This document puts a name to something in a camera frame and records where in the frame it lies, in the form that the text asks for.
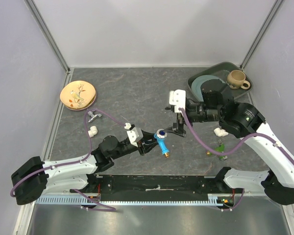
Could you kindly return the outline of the blue water faucet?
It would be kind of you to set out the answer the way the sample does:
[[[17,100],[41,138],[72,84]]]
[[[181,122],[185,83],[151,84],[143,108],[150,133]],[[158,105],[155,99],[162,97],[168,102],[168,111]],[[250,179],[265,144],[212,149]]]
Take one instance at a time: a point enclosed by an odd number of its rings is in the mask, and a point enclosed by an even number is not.
[[[158,129],[157,132],[154,134],[154,137],[157,140],[157,143],[162,151],[162,155],[165,158],[168,158],[170,156],[170,151],[165,144],[165,139],[167,137],[166,131],[164,129]]]

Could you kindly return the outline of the white pvc elbow right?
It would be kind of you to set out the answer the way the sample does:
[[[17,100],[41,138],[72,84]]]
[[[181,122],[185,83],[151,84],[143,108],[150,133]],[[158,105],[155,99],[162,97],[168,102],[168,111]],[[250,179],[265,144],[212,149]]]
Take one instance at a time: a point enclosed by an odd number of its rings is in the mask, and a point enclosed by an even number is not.
[[[219,127],[214,129],[214,133],[217,137],[225,137],[225,136],[229,135],[229,133],[227,131],[225,131],[224,129],[221,129]]]

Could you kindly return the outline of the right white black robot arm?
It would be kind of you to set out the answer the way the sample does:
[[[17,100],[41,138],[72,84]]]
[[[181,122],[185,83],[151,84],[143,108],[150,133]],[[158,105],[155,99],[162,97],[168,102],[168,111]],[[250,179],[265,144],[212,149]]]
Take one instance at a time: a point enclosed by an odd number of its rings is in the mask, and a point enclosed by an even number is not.
[[[200,102],[191,102],[185,90],[169,92],[168,109],[177,114],[171,131],[184,137],[187,125],[195,139],[209,152],[230,155],[247,144],[269,167],[267,171],[240,171],[223,167],[215,177],[219,192],[240,188],[243,191],[264,193],[280,205],[294,204],[294,155],[285,148],[271,130],[265,117],[251,104],[236,102],[228,84],[220,79],[201,83]],[[218,152],[205,144],[193,129],[193,123],[217,121],[227,133],[240,139],[228,152]]]

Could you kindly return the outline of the white pvc elbow left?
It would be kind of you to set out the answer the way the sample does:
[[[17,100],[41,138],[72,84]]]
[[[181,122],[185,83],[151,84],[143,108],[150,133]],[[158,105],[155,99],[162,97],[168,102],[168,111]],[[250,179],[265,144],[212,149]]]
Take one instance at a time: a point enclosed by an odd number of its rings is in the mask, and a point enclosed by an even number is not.
[[[98,134],[97,127],[96,126],[91,126],[90,129],[88,130],[89,138],[93,138],[97,134]]]

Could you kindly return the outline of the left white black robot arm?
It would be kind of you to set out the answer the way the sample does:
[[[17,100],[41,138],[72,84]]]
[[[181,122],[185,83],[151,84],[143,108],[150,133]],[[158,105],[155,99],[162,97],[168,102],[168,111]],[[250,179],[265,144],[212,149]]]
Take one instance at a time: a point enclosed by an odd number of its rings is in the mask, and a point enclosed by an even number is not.
[[[156,134],[134,128],[127,135],[123,141],[107,136],[96,149],[72,159],[30,158],[11,175],[11,197],[18,205],[26,205],[48,193],[74,189],[94,192],[98,187],[95,174],[111,168],[115,159],[136,151],[144,155],[158,145]]]

